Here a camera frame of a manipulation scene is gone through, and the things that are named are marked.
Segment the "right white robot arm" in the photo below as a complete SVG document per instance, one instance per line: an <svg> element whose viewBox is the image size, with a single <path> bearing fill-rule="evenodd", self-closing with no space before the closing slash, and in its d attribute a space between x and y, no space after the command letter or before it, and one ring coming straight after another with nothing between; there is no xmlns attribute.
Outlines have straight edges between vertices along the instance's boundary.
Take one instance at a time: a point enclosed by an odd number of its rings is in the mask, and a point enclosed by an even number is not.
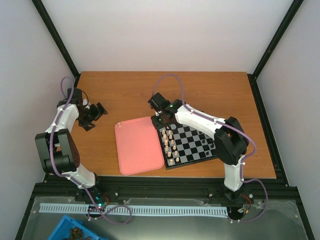
<svg viewBox="0 0 320 240"><path fill-rule="evenodd" d="M239 121L213 117L179 99L170 102L160 93L154 94L148 104L155 112L151 122L159 136L166 168L219 159L224 166L222 193L230 202L238 200L249 145Z"/></svg>

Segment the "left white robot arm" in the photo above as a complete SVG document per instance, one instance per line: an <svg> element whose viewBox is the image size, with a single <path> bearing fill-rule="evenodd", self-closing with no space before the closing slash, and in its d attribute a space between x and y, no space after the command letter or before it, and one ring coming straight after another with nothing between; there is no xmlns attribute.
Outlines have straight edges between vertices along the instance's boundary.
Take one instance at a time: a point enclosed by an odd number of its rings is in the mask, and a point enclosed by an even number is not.
<svg viewBox="0 0 320 240"><path fill-rule="evenodd" d="M101 103L90 104L83 99L84 92L69 88L67 97L57 104L56 116L49 128L35 136L35 144L43 171L68 179L79 189L86 188L92 201L103 198L104 188L98 185L98 177L81 164L76 144L71 136L77 122L85 131L90 131L101 116L108 112Z"/></svg>

